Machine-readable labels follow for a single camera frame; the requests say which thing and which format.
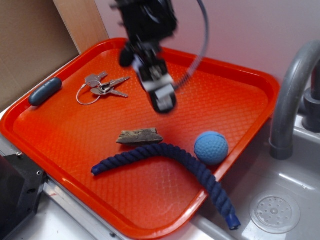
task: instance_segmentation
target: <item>twisted rope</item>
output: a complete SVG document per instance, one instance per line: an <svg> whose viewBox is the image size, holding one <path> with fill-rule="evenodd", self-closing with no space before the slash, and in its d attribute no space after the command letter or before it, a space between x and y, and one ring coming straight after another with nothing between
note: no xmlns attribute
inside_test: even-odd
<svg viewBox="0 0 320 240"><path fill-rule="evenodd" d="M91 173L97 176L105 171L151 157L171 158L182 164L188 171L196 176L199 183L207 190L212 203L226 220L229 229L236 230L240 227L241 224L236 216L236 210L227 196L227 193L222 189L221 184L216 181L216 177L209 169L207 169L206 165L199 162L190 153L178 146L161 143L137 147L129 152L123 152L102 160L92 168Z"/></svg>

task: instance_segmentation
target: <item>drain strainer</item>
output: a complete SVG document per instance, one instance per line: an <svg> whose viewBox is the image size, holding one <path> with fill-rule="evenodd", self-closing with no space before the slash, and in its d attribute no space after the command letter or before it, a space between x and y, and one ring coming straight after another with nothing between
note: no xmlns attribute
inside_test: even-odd
<svg viewBox="0 0 320 240"><path fill-rule="evenodd" d="M299 223L300 209L291 196L277 191L265 191L251 202L250 216L254 224L263 231L284 234Z"/></svg>

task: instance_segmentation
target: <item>faucet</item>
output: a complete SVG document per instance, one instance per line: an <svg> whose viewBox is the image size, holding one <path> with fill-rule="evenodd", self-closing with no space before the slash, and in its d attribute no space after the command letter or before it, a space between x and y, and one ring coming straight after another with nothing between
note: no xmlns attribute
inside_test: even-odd
<svg viewBox="0 0 320 240"><path fill-rule="evenodd" d="M311 87L305 90L310 77ZM293 132L301 102L305 107L303 127L320 133L320 40L305 44L284 76L269 139L274 159L285 160L293 155Z"/></svg>

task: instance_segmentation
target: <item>white wall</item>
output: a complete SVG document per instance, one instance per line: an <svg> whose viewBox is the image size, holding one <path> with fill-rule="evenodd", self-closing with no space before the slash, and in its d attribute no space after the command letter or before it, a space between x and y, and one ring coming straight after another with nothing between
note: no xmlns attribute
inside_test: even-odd
<svg viewBox="0 0 320 240"><path fill-rule="evenodd" d="M113 0L95 0L110 38L126 37ZM320 39L319 0L203 0L210 20L207 57L259 70L282 82L297 51ZM197 54L204 23L197 0L172 0L179 25L164 47Z"/></svg>

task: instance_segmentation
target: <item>orange tray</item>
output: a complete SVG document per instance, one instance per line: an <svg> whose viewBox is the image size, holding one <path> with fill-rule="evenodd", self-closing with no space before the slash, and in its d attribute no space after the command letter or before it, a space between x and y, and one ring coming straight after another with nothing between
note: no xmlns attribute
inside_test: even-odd
<svg viewBox="0 0 320 240"><path fill-rule="evenodd" d="M205 131L223 134L229 154L212 168L218 181L226 174L270 117L279 91L262 72L204 59L190 81L176 93L177 107L168 115L154 112L136 73L121 68L125 39L104 41L77 57L53 77L62 89L39 107L28 93L3 116L1 133L117 230L132 239L155 239L184 225L207 198L196 178L172 159L153 157L92 176L101 160L132 148L116 143L123 130L156 128L165 143L194 155ZM194 55L164 49L169 73L179 80ZM106 83L131 76L116 90L128 98L104 96L92 105L76 101L85 77L106 71ZM89 87L79 96L94 100Z"/></svg>

